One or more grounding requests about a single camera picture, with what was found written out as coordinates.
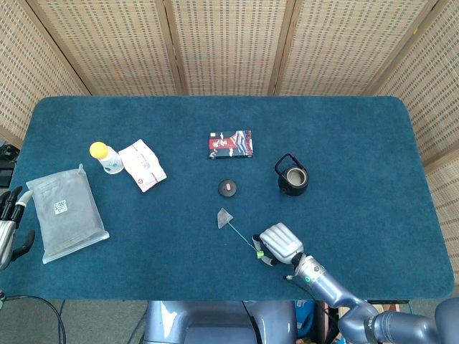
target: plastic bag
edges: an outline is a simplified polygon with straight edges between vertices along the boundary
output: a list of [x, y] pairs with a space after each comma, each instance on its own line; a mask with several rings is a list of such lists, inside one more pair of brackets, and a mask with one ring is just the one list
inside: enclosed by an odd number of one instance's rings
[[26, 182], [43, 238], [43, 264], [107, 239], [83, 165]]

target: barcode label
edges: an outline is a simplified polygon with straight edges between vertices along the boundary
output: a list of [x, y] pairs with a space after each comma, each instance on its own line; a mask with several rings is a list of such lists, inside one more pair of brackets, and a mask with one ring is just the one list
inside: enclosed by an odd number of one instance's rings
[[67, 203], [65, 202], [65, 200], [55, 203], [55, 215], [63, 213], [64, 211], [67, 211], [67, 210], [68, 210]]

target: plastic bottle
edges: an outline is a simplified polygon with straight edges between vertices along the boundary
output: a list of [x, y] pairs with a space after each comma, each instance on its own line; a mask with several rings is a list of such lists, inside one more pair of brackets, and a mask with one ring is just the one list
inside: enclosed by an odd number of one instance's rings
[[94, 142], [89, 153], [95, 159], [98, 159], [103, 169], [108, 174], [116, 174], [124, 169], [120, 156], [109, 145], [103, 142]]

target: gray floor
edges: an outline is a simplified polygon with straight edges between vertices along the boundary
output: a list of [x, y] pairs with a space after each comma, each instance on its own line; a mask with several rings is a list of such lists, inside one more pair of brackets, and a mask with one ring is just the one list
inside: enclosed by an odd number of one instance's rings
[[[442, 300], [415, 300], [413, 312], [433, 317]], [[59, 310], [61, 300], [52, 304]], [[146, 311], [144, 301], [66, 300], [62, 309], [68, 344], [127, 344]], [[408, 306], [402, 311], [409, 312]], [[130, 344], [138, 344], [144, 321]], [[0, 344], [58, 343], [57, 320], [52, 311], [36, 300], [13, 300], [0, 310]]]

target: triangular plastic piece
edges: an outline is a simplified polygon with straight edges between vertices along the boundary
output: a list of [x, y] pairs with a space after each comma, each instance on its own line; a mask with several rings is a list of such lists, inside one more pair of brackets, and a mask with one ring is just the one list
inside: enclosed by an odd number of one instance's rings
[[222, 228], [225, 224], [232, 220], [232, 215], [227, 212], [224, 208], [221, 208], [217, 214], [218, 228]]

